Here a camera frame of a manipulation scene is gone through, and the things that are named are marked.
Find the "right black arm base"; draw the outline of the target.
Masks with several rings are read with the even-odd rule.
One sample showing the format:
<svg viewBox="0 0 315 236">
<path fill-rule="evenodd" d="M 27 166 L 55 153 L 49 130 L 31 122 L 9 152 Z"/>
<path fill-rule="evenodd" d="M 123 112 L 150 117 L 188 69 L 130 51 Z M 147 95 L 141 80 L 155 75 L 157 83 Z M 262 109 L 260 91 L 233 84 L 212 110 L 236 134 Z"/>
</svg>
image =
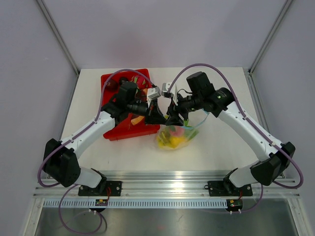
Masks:
<svg viewBox="0 0 315 236">
<path fill-rule="evenodd" d="M 253 196 L 250 184 L 240 188 L 235 187 L 228 179 L 236 169 L 229 172 L 222 180 L 210 180 L 204 185 L 204 189 L 208 190 L 210 197 L 250 197 Z"/>
</svg>

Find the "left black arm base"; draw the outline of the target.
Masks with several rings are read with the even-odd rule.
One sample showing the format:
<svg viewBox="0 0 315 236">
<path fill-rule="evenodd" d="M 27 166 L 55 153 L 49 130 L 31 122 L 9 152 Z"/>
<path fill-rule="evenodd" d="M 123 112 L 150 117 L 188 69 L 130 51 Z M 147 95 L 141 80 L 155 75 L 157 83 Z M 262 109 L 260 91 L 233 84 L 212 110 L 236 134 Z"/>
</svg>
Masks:
<svg viewBox="0 0 315 236">
<path fill-rule="evenodd" d="M 121 196 L 122 182 L 107 180 L 103 185 L 91 188 L 85 185 L 79 187 L 78 195 L 83 197 L 119 197 Z"/>
</svg>

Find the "yellow lemon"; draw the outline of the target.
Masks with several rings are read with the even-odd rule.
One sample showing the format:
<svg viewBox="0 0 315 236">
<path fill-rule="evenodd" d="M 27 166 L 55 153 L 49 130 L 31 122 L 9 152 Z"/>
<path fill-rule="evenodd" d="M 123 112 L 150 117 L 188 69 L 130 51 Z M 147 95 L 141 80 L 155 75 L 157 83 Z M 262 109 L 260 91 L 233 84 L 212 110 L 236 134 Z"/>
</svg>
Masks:
<svg viewBox="0 0 315 236">
<path fill-rule="evenodd" d="M 177 148 L 179 145 L 186 141 L 184 136 L 171 136 L 170 137 L 170 145 L 172 148 Z"/>
</svg>

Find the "clear zip top bag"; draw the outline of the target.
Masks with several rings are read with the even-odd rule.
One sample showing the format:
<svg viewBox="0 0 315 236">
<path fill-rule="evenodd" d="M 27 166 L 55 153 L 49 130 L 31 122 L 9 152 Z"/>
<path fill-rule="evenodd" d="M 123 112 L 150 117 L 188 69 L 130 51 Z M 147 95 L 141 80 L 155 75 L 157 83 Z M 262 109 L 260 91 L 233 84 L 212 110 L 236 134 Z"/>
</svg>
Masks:
<svg viewBox="0 0 315 236">
<path fill-rule="evenodd" d="M 162 126 L 156 136 L 157 147 L 161 150 L 176 150 L 188 146 L 199 134 L 201 126 L 210 114 L 204 110 L 202 113 L 203 119 L 184 120 L 183 126 Z"/>
</svg>

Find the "green star fruit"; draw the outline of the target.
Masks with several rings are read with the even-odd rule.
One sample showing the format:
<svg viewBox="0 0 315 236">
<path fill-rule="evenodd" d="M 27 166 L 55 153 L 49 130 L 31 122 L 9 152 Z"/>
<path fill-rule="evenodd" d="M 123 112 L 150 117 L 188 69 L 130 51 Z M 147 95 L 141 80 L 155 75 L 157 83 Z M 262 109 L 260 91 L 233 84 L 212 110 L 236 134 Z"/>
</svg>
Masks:
<svg viewBox="0 0 315 236">
<path fill-rule="evenodd" d="M 199 133 L 199 124 L 191 122 L 189 119 L 184 121 L 184 136 L 187 141 L 192 140 Z"/>
</svg>

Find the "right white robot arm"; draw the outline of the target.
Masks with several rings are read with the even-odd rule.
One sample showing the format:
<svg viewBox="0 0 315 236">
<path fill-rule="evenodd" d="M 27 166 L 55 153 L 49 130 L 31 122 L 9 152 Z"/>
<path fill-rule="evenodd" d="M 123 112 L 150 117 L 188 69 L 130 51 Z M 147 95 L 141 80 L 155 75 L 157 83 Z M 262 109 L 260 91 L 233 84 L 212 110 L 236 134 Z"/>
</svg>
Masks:
<svg viewBox="0 0 315 236">
<path fill-rule="evenodd" d="M 229 125 L 258 158 L 255 163 L 229 172 L 223 180 L 224 191 L 234 195 L 247 184 L 269 186 L 274 182 L 289 166 L 295 146 L 291 142 L 281 142 L 251 120 L 251 116 L 237 105 L 232 92 L 227 88 L 215 89 L 204 72 L 190 75 L 187 83 L 191 90 L 187 97 L 178 94 L 171 83 L 162 85 L 162 95 L 172 99 L 166 124 L 181 126 L 190 112 L 204 110 Z"/>
</svg>

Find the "yellow banana bunch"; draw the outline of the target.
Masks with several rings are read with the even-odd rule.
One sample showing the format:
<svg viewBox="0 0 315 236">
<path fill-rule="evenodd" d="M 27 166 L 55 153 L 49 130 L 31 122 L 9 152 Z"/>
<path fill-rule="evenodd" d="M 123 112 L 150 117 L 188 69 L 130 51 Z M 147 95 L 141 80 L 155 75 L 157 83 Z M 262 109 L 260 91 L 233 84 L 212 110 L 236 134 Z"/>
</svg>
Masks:
<svg viewBox="0 0 315 236">
<path fill-rule="evenodd" d="M 157 144 L 161 149 L 178 149 L 180 146 L 182 146 L 184 143 L 179 145 L 177 148 L 172 148 L 170 145 L 170 133 L 168 131 L 161 131 L 157 136 Z"/>
</svg>

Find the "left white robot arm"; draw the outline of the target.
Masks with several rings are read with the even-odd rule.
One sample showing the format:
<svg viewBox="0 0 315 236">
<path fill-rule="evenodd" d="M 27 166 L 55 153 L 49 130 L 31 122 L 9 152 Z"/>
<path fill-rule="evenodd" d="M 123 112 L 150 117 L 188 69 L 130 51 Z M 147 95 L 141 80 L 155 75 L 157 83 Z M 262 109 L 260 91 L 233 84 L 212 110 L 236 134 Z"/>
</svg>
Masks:
<svg viewBox="0 0 315 236">
<path fill-rule="evenodd" d="M 137 93 L 137 84 L 122 84 L 118 93 L 100 108 L 90 122 L 63 140 L 48 141 L 42 170 L 64 187 L 83 185 L 89 187 L 94 195 L 102 195 L 106 191 L 107 178 L 97 170 L 80 167 L 78 159 L 83 152 L 104 133 L 123 122 L 129 114 L 144 116 L 147 124 L 166 122 L 158 108 L 160 89 L 156 86 L 149 88 L 146 101 L 141 101 Z"/>
</svg>

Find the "pink peach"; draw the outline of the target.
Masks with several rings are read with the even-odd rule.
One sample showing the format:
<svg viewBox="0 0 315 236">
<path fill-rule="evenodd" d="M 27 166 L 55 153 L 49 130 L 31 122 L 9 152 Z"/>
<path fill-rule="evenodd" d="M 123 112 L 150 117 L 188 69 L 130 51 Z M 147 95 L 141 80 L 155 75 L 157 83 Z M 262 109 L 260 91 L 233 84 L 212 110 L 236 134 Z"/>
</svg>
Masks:
<svg viewBox="0 0 315 236">
<path fill-rule="evenodd" d="M 171 136 L 183 136 L 185 133 L 185 129 L 181 126 L 170 126 L 169 133 Z"/>
</svg>

